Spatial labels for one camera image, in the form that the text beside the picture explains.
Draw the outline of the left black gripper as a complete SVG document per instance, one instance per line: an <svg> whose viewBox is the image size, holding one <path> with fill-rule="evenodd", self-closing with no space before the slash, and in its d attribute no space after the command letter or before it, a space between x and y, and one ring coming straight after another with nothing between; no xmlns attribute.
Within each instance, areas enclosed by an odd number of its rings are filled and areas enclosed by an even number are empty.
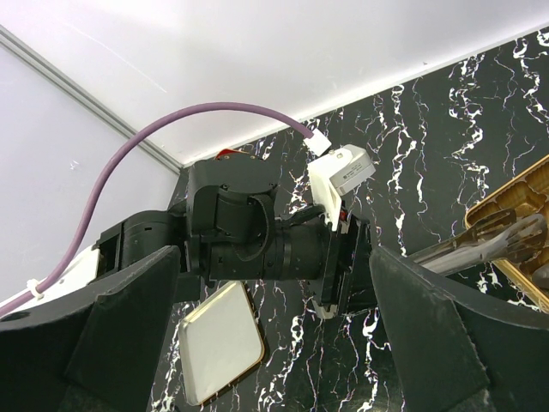
<svg viewBox="0 0 549 412"><path fill-rule="evenodd" d="M323 263L312 281L313 307L323 320L352 316L377 305L369 259L370 222L348 215L337 232L324 236Z"/></svg>

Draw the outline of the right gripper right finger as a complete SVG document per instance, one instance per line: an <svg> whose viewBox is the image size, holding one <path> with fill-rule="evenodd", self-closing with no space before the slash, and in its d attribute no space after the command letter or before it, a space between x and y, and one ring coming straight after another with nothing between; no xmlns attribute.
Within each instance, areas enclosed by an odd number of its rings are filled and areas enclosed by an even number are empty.
<svg viewBox="0 0 549 412"><path fill-rule="evenodd" d="M546 411L548 317L377 247L371 279L410 411Z"/></svg>

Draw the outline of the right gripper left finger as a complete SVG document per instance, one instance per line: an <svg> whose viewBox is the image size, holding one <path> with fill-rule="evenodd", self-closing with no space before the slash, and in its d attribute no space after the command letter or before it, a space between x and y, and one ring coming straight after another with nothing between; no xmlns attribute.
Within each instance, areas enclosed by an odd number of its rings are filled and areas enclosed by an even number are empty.
<svg viewBox="0 0 549 412"><path fill-rule="evenodd" d="M3 411L144 411L171 315L180 252L1 321Z"/></svg>

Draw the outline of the gold chocolate box tray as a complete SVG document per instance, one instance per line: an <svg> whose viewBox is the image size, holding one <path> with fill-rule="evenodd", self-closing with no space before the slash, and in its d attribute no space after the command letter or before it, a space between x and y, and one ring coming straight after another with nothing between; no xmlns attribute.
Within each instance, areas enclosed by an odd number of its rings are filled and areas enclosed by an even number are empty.
<svg viewBox="0 0 549 412"><path fill-rule="evenodd" d="M482 263L496 266L548 312L548 158L473 206L464 217Z"/></svg>

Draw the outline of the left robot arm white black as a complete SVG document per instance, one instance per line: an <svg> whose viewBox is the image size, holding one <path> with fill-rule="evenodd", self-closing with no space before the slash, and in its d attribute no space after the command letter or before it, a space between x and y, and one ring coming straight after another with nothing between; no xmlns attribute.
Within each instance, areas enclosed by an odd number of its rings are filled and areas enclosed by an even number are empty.
<svg viewBox="0 0 549 412"><path fill-rule="evenodd" d="M320 318L370 309L377 303L368 266L370 225L350 214L342 198L374 167L320 158L307 172L311 203L282 219L275 214L277 173L267 162L235 154L198 161L183 201L132 215L100 235L94 275L113 275L175 246L182 255L179 301L197 300L201 285L219 281L300 280Z"/></svg>

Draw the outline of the silver square tin lid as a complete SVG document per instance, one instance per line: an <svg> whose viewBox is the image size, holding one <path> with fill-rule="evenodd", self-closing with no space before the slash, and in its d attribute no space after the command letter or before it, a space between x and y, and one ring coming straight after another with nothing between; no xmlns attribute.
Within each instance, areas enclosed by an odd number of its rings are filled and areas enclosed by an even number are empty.
<svg viewBox="0 0 549 412"><path fill-rule="evenodd" d="M265 345L244 284L230 281L178 328L186 402L201 405L260 362Z"/></svg>

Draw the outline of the red lacquer tray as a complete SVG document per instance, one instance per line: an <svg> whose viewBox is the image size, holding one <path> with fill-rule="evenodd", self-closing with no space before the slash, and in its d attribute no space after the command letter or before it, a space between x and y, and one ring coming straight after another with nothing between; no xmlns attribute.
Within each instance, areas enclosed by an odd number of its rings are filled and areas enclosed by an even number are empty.
<svg viewBox="0 0 549 412"><path fill-rule="evenodd" d="M217 161L222 161L222 160L229 160L234 155L242 155L242 154L243 154L242 151L225 148L225 149L221 150L214 158Z"/></svg>

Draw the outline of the left aluminium corner post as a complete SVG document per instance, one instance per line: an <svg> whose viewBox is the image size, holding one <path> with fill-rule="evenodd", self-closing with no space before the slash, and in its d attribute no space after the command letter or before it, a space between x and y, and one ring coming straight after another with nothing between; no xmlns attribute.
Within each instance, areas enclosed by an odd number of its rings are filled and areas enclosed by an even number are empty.
<svg viewBox="0 0 549 412"><path fill-rule="evenodd" d="M120 136L130 139L137 133L136 129L69 78L54 64L50 63L24 41L11 33L5 26L1 26L1 47L19 58L25 65L45 78L57 89L67 94L74 102L84 107Z"/></svg>

